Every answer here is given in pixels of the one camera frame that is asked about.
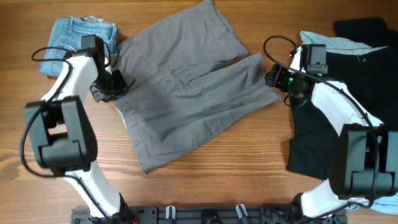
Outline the grey cotton shorts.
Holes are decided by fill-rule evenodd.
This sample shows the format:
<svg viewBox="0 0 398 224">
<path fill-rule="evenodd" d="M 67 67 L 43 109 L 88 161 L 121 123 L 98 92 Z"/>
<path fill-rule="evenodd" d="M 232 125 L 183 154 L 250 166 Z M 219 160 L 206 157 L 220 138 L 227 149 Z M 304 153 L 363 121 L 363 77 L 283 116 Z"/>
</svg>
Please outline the grey cotton shorts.
<svg viewBox="0 0 398 224">
<path fill-rule="evenodd" d="M 117 47 L 130 86 L 114 101 L 143 172 L 206 144 L 279 101 L 262 55 L 250 54 L 211 1 L 151 25 Z"/>
</svg>

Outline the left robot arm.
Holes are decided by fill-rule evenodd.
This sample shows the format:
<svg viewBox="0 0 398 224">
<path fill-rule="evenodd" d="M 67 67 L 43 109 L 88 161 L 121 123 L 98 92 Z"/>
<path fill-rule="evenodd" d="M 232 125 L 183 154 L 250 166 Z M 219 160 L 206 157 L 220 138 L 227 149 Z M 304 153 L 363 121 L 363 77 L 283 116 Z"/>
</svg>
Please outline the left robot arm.
<svg viewBox="0 0 398 224">
<path fill-rule="evenodd" d="M 50 91 L 24 108 L 26 127 L 20 157 L 28 167 L 24 146 L 30 139 L 35 160 L 63 178 L 89 207 L 92 223 L 137 223 L 121 194 L 109 183 L 96 161 L 98 143 L 83 103 L 89 93 L 95 101 L 109 102 L 124 96 L 128 86 L 119 70 L 110 69 L 103 40 L 92 34 L 81 38 L 80 50 L 67 50 L 63 70 Z"/>
</svg>

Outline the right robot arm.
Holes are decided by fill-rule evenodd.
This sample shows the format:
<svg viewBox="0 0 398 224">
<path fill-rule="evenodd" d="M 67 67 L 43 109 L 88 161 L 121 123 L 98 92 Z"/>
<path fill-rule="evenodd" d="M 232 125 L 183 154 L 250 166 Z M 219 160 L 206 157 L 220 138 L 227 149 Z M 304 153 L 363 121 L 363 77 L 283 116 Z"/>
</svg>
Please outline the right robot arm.
<svg viewBox="0 0 398 224">
<path fill-rule="evenodd" d="M 326 46 L 302 45 L 302 67 L 278 61 L 266 75 L 267 85 L 295 99 L 310 100 L 338 135 L 331 174 L 318 187 L 299 194 L 290 218 L 321 220 L 350 205 L 372 207 L 397 193 L 397 131 L 369 113 L 343 82 L 327 74 Z"/>
</svg>

